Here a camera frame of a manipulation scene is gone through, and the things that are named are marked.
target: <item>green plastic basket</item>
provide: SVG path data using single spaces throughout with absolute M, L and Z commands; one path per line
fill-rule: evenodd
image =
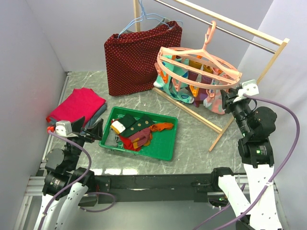
M 107 136 L 110 132 L 111 120 L 122 118 L 125 114 L 134 116 L 136 120 L 140 119 L 143 115 L 149 116 L 155 123 L 168 122 L 174 124 L 171 130 L 163 130 L 161 132 L 152 132 L 153 139 L 149 146 L 142 146 L 142 149 L 138 152 L 124 149 L 123 143 L 118 143 L 117 147 L 105 145 Z M 132 154 L 138 154 L 146 157 L 158 158 L 165 161 L 170 161 L 173 157 L 173 150 L 176 138 L 178 120 L 176 117 L 164 116 L 159 114 L 152 114 L 148 112 L 138 111 L 134 109 L 126 109 L 122 107 L 113 107 L 109 119 L 106 123 L 104 135 L 99 145 L 103 148 L 110 150 L 118 150 L 128 152 Z

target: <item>clothes rack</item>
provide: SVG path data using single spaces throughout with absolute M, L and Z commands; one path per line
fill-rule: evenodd
M 164 6 L 167 6 L 167 7 L 171 8 L 171 9 L 177 11 L 177 12 L 180 12 L 180 13 L 182 13 L 182 14 L 188 16 L 188 17 L 191 17 L 191 18 L 193 18 L 193 19 L 195 19 L 195 20 L 197 20 L 197 21 L 200 21 L 200 22 L 205 23 L 205 24 L 207 24 L 207 25 L 211 25 L 210 22 L 205 21 L 205 20 L 203 20 L 203 19 L 201 19 L 201 18 L 199 18 L 199 17 L 196 17 L 196 16 L 194 16 L 194 15 L 192 15 L 192 14 L 190 14 L 190 13 L 187 13 L 187 12 L 185 12 L 185 11 L 179 9 L 179 8 L 176 8 L 176 7 L 174 7 L 174 6 L 170 5 L 170 4 L 167 4 L 167 3 L 165 3 L 165 2 L 163 2 L 163 1 L 161 1 L 161 0 L 154 0 L 154 1 L 160 3 L 160 4 L 164 5 Z M 232 20 L 232 19 L 229 19 L 229 18 L 227 18 L 227 17 L 225 17 L 225 16 L 222 16 L 222 15 L 220 15 L 220 14 L 217 14 L 217 13 L 213 12 L 213 11 L 210 11 L 210 10 L 204 8 L 204 7 L 201 7 L 201 6 L 199 6 L 199 5 L 196 5 L 196 4 L 194 4 L 194 3 L 191 3 L 191 2 L 189 2 L 189 1 L 187 1 L 187 0 L 173 0 L 173 1 L 178 2 L 178 3 L 180 3 L 180 4 L 184 5 L 184 6 L 188 6 L 188 7 L 192 8 L 192 9 L 194 9 L 194 10 L 197 10 L 197 11 L 203 13 L 203 14 L 206 14 L 206 15 L 208 15 L 208 16 L 211 16 L 211 17 L 213 17 L 213 18 L 215 18 L 215 19 L 217 19 L 217 20 L 219 20 L 219 21 L 225 22 L 225 23 L 227 23 L 227 24 L 229 24 L 229 25 L 231 25 L 231 26 L 233 26 L 233 27 L 236 27 L 236 28 L 238 28 L 238 29 L 240 29 L 240 30 L 242 30 L 242 31 L 245 31 L 245 32 L 247 32 L 247 33 L 249 33 L 249 34 L 252 34 L 252 35 L 254 35 L 254 36 L 256 36 L 256 37 L 261 38 L 262 40 L 265 40 L 265 41 L 267 41 L 267 42 L 270 42 L 270 43 L 272 43 L 272 44 L 278 46 L 277 50 L 274 51 L 274 50 L 272 50 L 272 49 L 270 49 L 270 48 L 267 48 L 267 47 L 265 47 L 265 46 L 263 46 L 263 45 L 261 45 L 261 44 L 259 44 L 259 43 L 256 43 L 256 42 L 254 42 L 254 41 L 252 41 L 252 40 L 249 40 L 249 39 L 247 39 L 247 38 L 244 38 L 244 37 L 242 37 L 242 36 L 240 36 L 240 35 L 238 35 L 238 34 L 235 34 L 235 33 L 231 32 L 231 31 L 228 31 L 228 30 L 226 30 L 226 29 L 224 29 L 224 28 L 221 28 L 221 27 L 219 27 L 219 26 L 216 27 L 216 29 L 218 29 L 218 30 L 220 30 L 220 31 L 222 31 L 222 32 L 224 32 L 224 33 L 227 33 L 227 34 L 229 34 L 229 35 L 231 35 L 231 36 L 233 36 L 233 37 L 236 37 L 236 38 L 238 38 L 238 39 L 240 39 L 240 40 L 242 40 L 242 41 L 244 41 L 244 42 L 247 42 L 247 43 L 249 43 L 249 44 L 252 44 L 253 46 L 256 46 L 256 47 L 258 47 L 258 48 L 261 48 L 261 49 L 266 50 L 267 52 L 270 52 L 270 53 L 273 54 L 272 58 L 270 59 L 270 61 L 268 62 L 268 64 L 265 66 L 265 68 L 264 68 L 264 70 L 262 71 L 262 73 L 260 74 L 260 76 L 258 77 L 258 79 L 257 79 L 257 84 L 259 84 L 259 82 L 264 78 L 265 74 L 269 71 L 269 69 L 271 68 L 271 66 L 273 65 L 273 63 L 274 63 L 275 60 L 277 59 L 277 57 L 281 54 L 282 50 L 285 48 L 285 46 L 286 46 L 286 45 L 288 44 L 288 42 L 289 42 L 289 39 L 288 39 L 288 38 L 285 38 L 284 40 L 280 40 L 280 39 L 275 38 L 275 37 L 273 37 L 273 36 L 271 36 L 271 35 L 268 35 L 268 34 L 266 34 L 266 33 L 263 33 L 263 32 L 261 32 L 261 31 L 259 31 L 259 30 L 253 29 L 253 28 L 251 28 L 251 27 L 249 27 L 249 26 L 247 26 L 247 25 L 244 25 L 244 24 L 242 24 L 242 23 L 236 22 L 236 21 L 234 21 L 234 20 Z M 133 0 L 133 6 L 134 6 L 134 16 L 135 16 L 135 18 L 137 18 L 137 17 L 140 16 L 140 10 L 139 10 L 139 5 L 138 5 L 138 0 Z M 140 23 L 136 23 L 135 29 L 136 29 L 137 32 L 141 30 Z M 212 151 L 212 150 L 213 150 L 214 146 L 217 144 L 217 142 L 219 141 L 219 139 L 222 137 L 222 135 L 224 134 L 224 132 L 227 130 L 227 128 L 230 126 L 230 124 L 231 124 L 231 123 L 233 122 L 233 120 L 234 120 L 234 117 L 232 116 L 232 117 L 229 119 L 229 121 L 227 122 L 226 126 L 223 127 L 223 128 L 220 128 L 220 127 L 218 127 L 217 125 L 213 124 L 212 122 L 208 121 L 206 118 L 200 116 L 200 115 L 197 114 L 196 112 L 194 112 L 194 111 L 192 111 L 191 109 L 187 108 L 185 105 L 183 105 L 183 104 L 177 102 L 176 100 L 173 100 L 172 98 L 170 98 L 166 93 L 162 92 L 161 90 L 159 90 L 159 89 L 157 89 L 157 88 L 153 88 L 153 91 L 157 92 L 159 95 L 163 96 L 163 97 L 166 98 L 168 101 L 170 101 L 171 103 L 173 103 L 174 105 L 176 105 L 176 106 L 179 107 L 180 109 L 184 110 L 186 113 L 190 114 L 192 117 L 194 117 L 194 118 L 196 118 L 197 120 L 201 121 L 201 122 L 204 123 L 206 126 L 208 126 L 209 128 L 211 128 L 212 130 L 214 130 L 215 132 L 218 133 L 218 137 L 216 138 L 216 140 L 214 141 L 214 143 L 213 143 L 213 144 L 211 145 L 211 147 L 209 148 L 209 151 Z

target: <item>gray marble surface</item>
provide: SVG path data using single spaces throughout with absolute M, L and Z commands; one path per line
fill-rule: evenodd
M 208 149 L 218 136 L 213 130 L 200 121 L 188 115 L 168 100 L 153 91 L 135 93 L 131 95 L 112 97 L 108 94 L 106 72 L 72 72 L 68 76 L 68 85 L 64 93 L 64 100 L 74 88 L 91 88 L 107 101 L 107 110 L 102 114 L 105 123 L 113 106 L 120 106 L 178 118 L 177 137 L 173 158 L 162 161 L 144 156 L 109 151 L 99 146 L 99 141 L 84 148 L 92 158 L 91 170 L 96 175 L 101 174 L 181 174 L 181 173 L 210 173 L 215 167 L 230 167 L 234 172 L 244 172 L 241 158 L 237 150 L 237 141 L 241 134 L 232 123 L 226 130 L 213 151 Z M 200 105 L 189 108 L 207 118 L 219 127 L 225 126 L 230 115 L 217 115 Z M 63 143 L 54 140 L 52 148 L 62 148 Z M 81 154 L 78 167 L 87 167 L 88 159 Z

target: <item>polka dot cloth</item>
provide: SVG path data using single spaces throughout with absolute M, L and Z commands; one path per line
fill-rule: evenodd
M 112 35 L 105 42 L 109 94 L 121 96 L 150 90 L 157 71 L 154 67 L 160 48 L 180 47 L 182 28 L 175 22 L 149 31 Z

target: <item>blue clothes hanger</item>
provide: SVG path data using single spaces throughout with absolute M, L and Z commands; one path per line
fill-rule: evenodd
M 139 4 L 140 4 L 140 6 L 141 6 L 141 10 L 142 10 L 141 16 L 138 17 L 138 18 L 136 18 L 136 19 L 133 19 L 133 20 L 126 26 L 126 28 L 124 28 L 124 29 L 119 33 L 118 38 L 119 38 L 119 36 L 120 36 L 123 32 L 125 32 L 130 26 L 132 26 L 132 25 L 135 24 L 135 23 L 142 22 L 142 21 L 144 20 L 144 16 L 145 16 L 146 19 L 155 19 L 155 20 L 159 21 L 160 23 L 162 23 L 162 24 L 164 24 L 164 25 L 167 25 L 169 28 L 172 28 L 172 27 L 170 27 L 168 24 L 166 24 L 165 22 L 163 22 L 163 21 L 161 21 L 161 20 L 159 20 L 159 19 L 156 19 L 156 18 L 148 18 L 147 16 L 149 16 L 149 15 L 156 15 L 156 16 L 158 16 L 158 17 L 160 17 L 160 18 L 165 18 L 165 17 L 162 17 L 162 16 L 160 16 L 160 15 L 158 15 L 158 14 L 156 14 L 156 13 L 146 14 L 145 8 L 144 8 L 144 6 L 143 6 L 143 2 L 142 2 L 142 1 L 143 1 L 143 0 L 138 0 Z

